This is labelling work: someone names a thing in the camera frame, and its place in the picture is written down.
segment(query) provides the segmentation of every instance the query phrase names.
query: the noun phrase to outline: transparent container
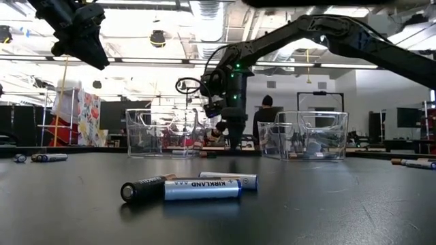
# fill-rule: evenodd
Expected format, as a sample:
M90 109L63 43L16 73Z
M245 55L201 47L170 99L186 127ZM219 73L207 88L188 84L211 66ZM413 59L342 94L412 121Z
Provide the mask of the transparent container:
M267 132L261 146L265 157L286 161L342 160L347 143L346 112L280 112L274 123L260 125Z
M205 130L195 110L128 109L125 115L130 157L187 158L202 149Z
M280 159L280 137L284 134L278 132L273 122L258 122L259 147L263 157Z

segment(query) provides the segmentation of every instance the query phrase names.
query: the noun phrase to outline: colorful poster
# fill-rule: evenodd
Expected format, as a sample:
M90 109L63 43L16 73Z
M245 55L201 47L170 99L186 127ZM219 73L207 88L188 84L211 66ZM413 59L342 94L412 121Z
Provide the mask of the colorful poster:
M80 90L78 93L78 144L105 147L107 130L100 130L100 98Z

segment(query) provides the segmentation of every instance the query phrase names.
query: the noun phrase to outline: workbench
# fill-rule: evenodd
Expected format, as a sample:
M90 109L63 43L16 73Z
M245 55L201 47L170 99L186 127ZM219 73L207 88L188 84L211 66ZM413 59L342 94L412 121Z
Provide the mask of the workbench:
M261 157L65 162L0 159L0 244L434 244L436 173L389 161L281 162ZM127 206L124 182L201 171L259 174L241 200Z

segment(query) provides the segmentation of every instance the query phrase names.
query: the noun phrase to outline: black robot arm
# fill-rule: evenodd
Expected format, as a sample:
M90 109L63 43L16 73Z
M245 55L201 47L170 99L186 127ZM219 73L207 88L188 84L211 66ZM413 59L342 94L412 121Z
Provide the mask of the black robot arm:
M52 47L55 56L68 54L100 70L109 65L99 40L104 10L98 3L75 0L28 0L36 17L44 19L59 40Z
M366 60L436 89L435 61L380 40L361 23L347 16L301 16L263 37L229 47L217 68L235 68L236 64L249 67L260 57L301 38L311 39L333 54Z
M347 17L333 15L301 16L294 22L248 42L228 46L213 71L202 79L215 95L223 97L219 104L222 118L228 122L230 143L239 144L245 128L245 96L247 77L253 76L250 66L287 44L307 38L329 49L331 53L359 58L436 89L436 62L391 44L365 24ZM205 107L212 110L215 105Z

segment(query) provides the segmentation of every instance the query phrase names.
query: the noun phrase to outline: black table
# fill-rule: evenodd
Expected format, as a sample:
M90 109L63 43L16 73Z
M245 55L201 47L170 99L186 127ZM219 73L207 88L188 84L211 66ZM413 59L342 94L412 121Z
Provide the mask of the black table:
M0 160L0 244L434 244L435 172L388 161L144 160L71 154ZM122 183L158 174L259 173L237 201L124 205Z

